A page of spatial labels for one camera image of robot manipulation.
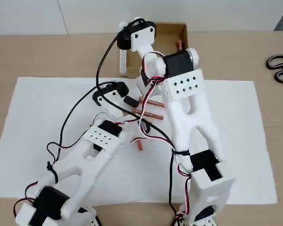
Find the brown box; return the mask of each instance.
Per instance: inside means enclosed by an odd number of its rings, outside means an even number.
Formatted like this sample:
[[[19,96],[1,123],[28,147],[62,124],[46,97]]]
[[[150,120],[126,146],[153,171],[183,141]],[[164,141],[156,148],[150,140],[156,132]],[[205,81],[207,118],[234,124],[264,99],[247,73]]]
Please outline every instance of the brown box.
[[[187,26],[185,23],[155,23],[156,38],[153,48],[165,55],[177,52],[177,42],[183,42],[183,49],[188,48]],[[137,52],[126,52],[126,77],[136,78],[142,59]]]

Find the copper standoff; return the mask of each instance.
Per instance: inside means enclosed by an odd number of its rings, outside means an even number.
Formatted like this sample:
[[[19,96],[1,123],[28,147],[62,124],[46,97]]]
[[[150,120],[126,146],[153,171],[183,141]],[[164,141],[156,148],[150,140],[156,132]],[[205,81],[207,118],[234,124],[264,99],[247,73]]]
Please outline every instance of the copper standoff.
[[[140,103],[142,103],[142,102],[143,102],[143,97],[140,97]],[[155,106],[160,106],[160,107],[165,107],[164,103],[161,103],[161,102],[158,102],[158,101],[155,101],[155,100],[148,100],[147,104],[155,105]]]
[[[133,108],[133,109],[132,109],[132,112],[133,112],[133,113],[138,113],[138,114],[141,114],[141,113],[142,113],[141,110],[138,110],[138,109],[136,109],[136,108]],[[151,118],[159,119],[159,120],[163,120],[163,119],[164,119],[164,117],[163,117],[162,115],[153,114],[153,113],[150,113],[150,112],[145,112],[143,115],[144,115],[144,116],[151,117]]]
[[[137,146],[140,151],[143,151],[143,145],[141,140],[137,140]]]
[[[179,51],[182,51],[182,49],[183,49],[183,42],[181,40],[179,40],[177,42],[177,50],[179,52]]]

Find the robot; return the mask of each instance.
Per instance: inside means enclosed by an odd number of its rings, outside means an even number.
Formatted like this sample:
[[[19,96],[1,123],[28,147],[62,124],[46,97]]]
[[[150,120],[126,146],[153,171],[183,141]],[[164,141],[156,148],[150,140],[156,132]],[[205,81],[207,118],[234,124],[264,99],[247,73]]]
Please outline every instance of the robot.
[[[172,149],[180,174],[187,177],[185,203],[181,205],[173,225],[215,226],[213,216],[220,212],[230,195],[234,182],[215,127],[205,94],[201,69],[196,69],[199,57],[195,49],[188,48],[167,56],[152,48],[156,26],[151,21],[137,18],[120,31],[116,37],[121,50],[137,51],[142,58],[142,68],[137,81],[140,91],[149,98],[161,95],[172,128]],[[120,145],[130,136],[128,123],[131,115],[123,115],[106,99],[118,106],[136,105],[128,96],[128,88],[117,82],[99,89],[93,100],[114,117],[100,117],[82,135],[72,151],[40,178],[33,202],[24,203],[17,214],[20,226],[100,226],[95,209],[83,206],[101,172],[113,160]],[[188,100],[191,109],[183,110],[182,100]],[[142,134],[149,130],[140,120]],[[198,129],[206,139],[208,150],[189,153],[192,129]],[[71,197],[53,186],[73,174],[80,176],[79,186]]]

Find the cardboard box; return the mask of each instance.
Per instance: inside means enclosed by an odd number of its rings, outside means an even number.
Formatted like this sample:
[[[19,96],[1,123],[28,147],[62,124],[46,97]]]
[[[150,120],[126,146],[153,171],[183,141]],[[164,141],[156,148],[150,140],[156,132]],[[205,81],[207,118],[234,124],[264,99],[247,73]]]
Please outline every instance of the cardboard box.
[[[183,42],[183,49],[188,48],[188,34],[185,23],[155,23],[156,38],[153,48],[165,55],[176,53],[177,42]],[[120,74],[129,78],[139,76],[142,59],[137,52],[120,51]]]

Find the black plastic part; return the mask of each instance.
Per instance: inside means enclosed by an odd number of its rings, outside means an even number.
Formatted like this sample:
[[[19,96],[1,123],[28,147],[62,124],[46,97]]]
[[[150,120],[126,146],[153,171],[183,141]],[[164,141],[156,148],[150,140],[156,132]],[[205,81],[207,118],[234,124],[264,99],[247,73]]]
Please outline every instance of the black plastic part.
[[[33,203],[36,212],[29,222],[29,225],[42,226],[47,217],[50,217],[53,220],[61,219],[61,208],[67,199],[69,199],[69,196],[54,187],[44,187]],[[83,208],[78,210],[79,213],[84,213],[86,211],[87,210]]]
[[[130,105],[131,107],[138,107],[138,105],[140,105],[140,102],[139,102],[139,101],[133,99],[133,98],[130,97],[130,96],[126,96],[126,97],[124,98],[124,102],[125,102],[126,104]]]
[[[100,129],[108,132],[108,133],[111,133],[112,135],[118,137],[118,135],[121,133],[122,131],[122,127],[114,124],[113,122],[111,121],[108,121],[108,120],[105,120],[102,124],[100,124],[98,126]],[[96,144],[93,144],[93,148],[97,151],[101,151],[102,150],[102,147],[96,145]]]
[[[123,81],[119,81],[116,85],[116,89],[117,89],[117,92],[118,94],[121,96],[121,97],[125,97],[128,95],[129,93],[129,88],[126,86],[126,84],[123,82]]]
[[[145,23],[139,22],[137,25],[133,25],[131,27],[125,27],[124,28],[125,31],[123,31],[123,33],[117,39],[117,47],[122,50],[131,49],[131,34],[133,34],[134,32],[140,31],[144,28],[150,27],[150,26],[154,27],[154,29],[156,30],[156,25],[152,21],[146,21]]]
[[[203,218],[209,217],[214,214],[214,208],[212,206],[208,206],[204,208],[196,217],[195,221],[201,220]]]
[[[211,150],[196,153],[190,156],[193,172],[204,169],[211,181],[222,178],[216,164],[219,160],[215,157]]]
[[[194,70],[190,54],[187,51],[173,53],[163,57],[166,64],[165,76],[174,77]]]
[[[109,84],[105,88],[94,92],[92,95],[92,99],[98,106],[101,106],[98,102],[98,97],[114,90],[116,90],[121,97],[125,97],[129,93],[129,88],[126,86],[126,84],[122,81],[119,81],[116,84]]]
[[[141,78],[143,84],[145,85],[145,87],[147,87],[149,85],[149,78],[146,76],[146,73],[143,70],[141,70]]]

